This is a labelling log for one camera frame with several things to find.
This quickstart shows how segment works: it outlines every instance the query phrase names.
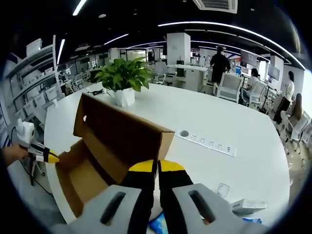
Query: air conditioning vent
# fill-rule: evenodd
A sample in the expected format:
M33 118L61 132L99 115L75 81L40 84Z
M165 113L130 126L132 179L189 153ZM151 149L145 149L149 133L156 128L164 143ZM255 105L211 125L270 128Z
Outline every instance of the air conditioning vent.
M200 10L223 11L236 14L238 0L193 0Z

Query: desk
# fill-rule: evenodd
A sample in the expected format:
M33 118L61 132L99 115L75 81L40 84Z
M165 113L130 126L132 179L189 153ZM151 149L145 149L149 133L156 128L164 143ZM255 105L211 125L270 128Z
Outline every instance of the desk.
M183 64L167 65L168 67L186 69L185 77L179 78L179 81L185 83L184 89L191 91L200 91L202 86L205 85L205 80L208 79L208 67L199 67Z
M100 83L89 91L101 89ZM79 90L50 106L45 121L44 143L57 154L68 151L80 138L73 136L74 121L82 92ZM107 103L115 100L98 95ZM234 146L236 157L213 151L185 139L174 137L167 160L183 165L193 183L202 183L213 191L219 183L230 186L230 203L240 199L264 200L268 208L251 215L272 225L285 211L289 200L289 171L283 145L270 118L245 106L210 95L150 84L136 92L136 102L123 110L172 130L187 130L199 136L213 137ZM75 220L54 164L46 164L53 196L66 222ZM155 203L159 200L156 183Z

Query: white flower pot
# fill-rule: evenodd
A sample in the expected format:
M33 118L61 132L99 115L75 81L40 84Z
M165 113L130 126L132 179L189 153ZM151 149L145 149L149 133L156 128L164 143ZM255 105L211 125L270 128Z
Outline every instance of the white flower pot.
M118 106L127 107L135 102L135 91L133 88L117 90L114 96Z

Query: potted plant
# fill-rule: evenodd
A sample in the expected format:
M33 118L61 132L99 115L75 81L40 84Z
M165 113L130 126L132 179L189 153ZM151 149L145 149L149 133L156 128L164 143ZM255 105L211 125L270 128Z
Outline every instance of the potted plant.
M148 79L151 72L143 65L144 57L133 61L125 61L117 58L114 63L100 68L100 72L94 78L89 79L92 83L102 82L104 88L114 92L118 106L130 106L135 102L135 92L141 92L141 87L149 88Z

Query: white shirt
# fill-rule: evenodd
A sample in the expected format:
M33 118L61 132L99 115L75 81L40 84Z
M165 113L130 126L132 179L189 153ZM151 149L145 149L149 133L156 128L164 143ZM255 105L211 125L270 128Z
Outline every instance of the white shirt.
M249 86L251 86L251 88L253 88L253 86L256 84L256 82L259 82L259 79L257 77L250 77L247 85L249 85Z
M286 89L285 89L285 98L289 102L292 101L293 93L294 93L294 83L290 80L288 84L286 84Z

